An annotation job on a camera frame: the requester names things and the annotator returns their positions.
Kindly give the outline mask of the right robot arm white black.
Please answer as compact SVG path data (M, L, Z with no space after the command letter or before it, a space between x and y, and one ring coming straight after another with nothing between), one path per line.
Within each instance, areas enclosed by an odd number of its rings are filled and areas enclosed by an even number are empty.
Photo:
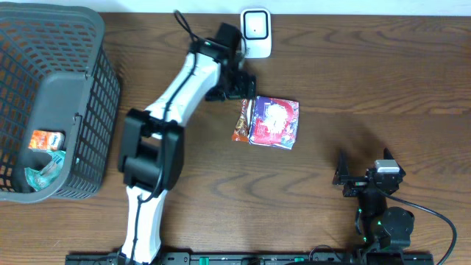
M384 149L383 158L375 161L363 176L349 172L347 157L339 155L333 177L334 185L343 187L344 197L358 199L355 215L356 233L363 237L364 244L343 261L354 264L404 264L403 250L411 244L414 215L400 207L389 207L386 198L399 189L406 172Z

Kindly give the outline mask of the teal snack packet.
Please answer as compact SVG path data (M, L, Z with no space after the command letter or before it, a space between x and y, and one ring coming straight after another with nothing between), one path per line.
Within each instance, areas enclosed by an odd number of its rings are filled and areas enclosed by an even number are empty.
M27 184L35 191L41 191L50 186L60 176L66 152L62 150L47 150L45 152L34 151L34 153L47 154L50 157L50 161L41 170L31 167L24 169Z

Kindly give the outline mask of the small orange snack packet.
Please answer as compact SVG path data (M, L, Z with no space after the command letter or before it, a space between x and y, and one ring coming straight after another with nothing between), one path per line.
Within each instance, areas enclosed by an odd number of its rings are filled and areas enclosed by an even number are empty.
M62 149L65 135L61 132L34 130L29 142L29 149L37 151L57 151Z

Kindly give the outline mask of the purple red snack bag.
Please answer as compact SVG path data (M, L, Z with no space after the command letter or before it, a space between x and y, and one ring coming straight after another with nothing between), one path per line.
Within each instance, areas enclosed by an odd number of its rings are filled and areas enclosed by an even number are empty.
M257 96L252 114L249 142L291 150L297 140L299 102Z

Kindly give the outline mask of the red orange candy bar wrapper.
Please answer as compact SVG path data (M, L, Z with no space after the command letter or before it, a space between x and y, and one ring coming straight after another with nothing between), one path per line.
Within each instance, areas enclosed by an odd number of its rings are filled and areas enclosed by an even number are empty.
M254 99L241 100L241 112L232 134L232 141L249 141L254 103Z

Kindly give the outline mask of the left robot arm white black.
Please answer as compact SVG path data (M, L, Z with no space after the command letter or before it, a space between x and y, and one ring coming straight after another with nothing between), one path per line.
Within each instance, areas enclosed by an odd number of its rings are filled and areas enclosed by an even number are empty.
M118 170L129 203L127 237L119 264L155 264L167 194L184 164L185 127L199 103L255 97L256 78L243 70L241 31L220 25L215 37L191 36L183 67L165 92L145 110L124 119Z

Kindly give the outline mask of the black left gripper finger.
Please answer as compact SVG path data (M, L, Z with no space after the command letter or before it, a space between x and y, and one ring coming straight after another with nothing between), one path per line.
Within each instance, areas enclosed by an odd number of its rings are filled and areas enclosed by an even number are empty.
M223 102L227 99L226 93L222 90L210 90L205 94L205 101L207 102Z
M230 99L253 99L256 95L256 77L237 75L230 85Z

